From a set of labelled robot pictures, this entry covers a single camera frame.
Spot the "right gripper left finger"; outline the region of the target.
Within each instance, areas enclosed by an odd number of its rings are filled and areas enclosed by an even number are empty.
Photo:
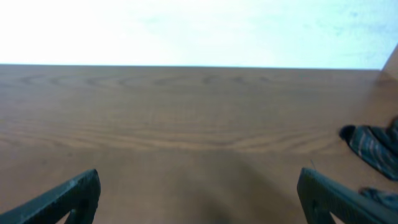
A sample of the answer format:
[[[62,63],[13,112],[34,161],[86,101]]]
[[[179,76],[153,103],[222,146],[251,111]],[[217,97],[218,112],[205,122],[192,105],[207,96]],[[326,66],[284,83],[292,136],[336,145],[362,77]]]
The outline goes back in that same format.
[[[87,170],[1,214],[1,223],[92,223],[101,193],[97,170]]]

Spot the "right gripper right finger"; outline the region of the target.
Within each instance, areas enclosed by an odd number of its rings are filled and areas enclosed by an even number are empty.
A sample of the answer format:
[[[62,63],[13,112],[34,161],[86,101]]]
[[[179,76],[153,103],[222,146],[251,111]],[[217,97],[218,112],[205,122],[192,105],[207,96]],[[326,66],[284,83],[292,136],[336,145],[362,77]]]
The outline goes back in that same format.
[[[334,223],[334,216],[343,223],[397,223],[396,212],[313,169],[301,170],[297,192],[309,224]]]

